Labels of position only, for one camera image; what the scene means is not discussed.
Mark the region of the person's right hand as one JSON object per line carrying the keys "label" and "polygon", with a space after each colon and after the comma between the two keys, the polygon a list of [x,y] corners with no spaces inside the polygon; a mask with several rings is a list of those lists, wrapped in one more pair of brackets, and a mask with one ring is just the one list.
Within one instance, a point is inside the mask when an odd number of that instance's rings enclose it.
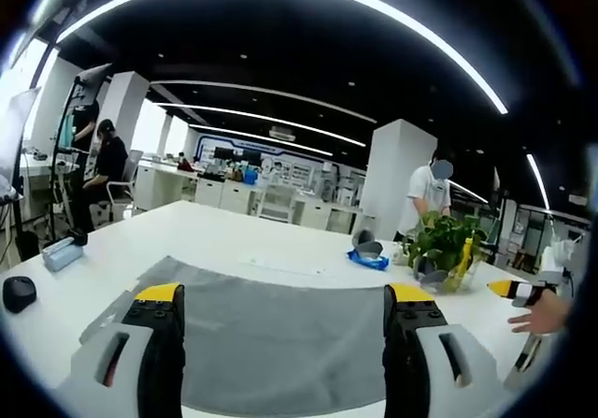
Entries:
{"label": "person's right hand", "polygon": [[571,307],[570,300],[546,290],[527,313],[509,318],[507,322],[513,325],[513,333],[551,334],[564,328]]}

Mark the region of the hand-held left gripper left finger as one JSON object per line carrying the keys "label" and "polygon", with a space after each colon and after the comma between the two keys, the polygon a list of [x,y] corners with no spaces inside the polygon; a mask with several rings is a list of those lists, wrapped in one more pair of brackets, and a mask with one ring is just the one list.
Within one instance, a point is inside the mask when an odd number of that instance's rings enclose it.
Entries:
{"label": "hand-held left gripper left finger", "polygon": [[154,285],[74,353],[55,390],[69,417],[180,417],[185,287]]}

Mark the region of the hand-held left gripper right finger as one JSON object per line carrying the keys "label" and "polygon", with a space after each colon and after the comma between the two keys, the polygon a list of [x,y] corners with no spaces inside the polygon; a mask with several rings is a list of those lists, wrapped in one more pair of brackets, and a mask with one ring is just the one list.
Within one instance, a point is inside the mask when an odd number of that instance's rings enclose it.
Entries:
{"label": "hand-held left gripper right finger", "polygon": [[497,364],[414,285],[384,287],[386,417],[496,417],[507,391]]}

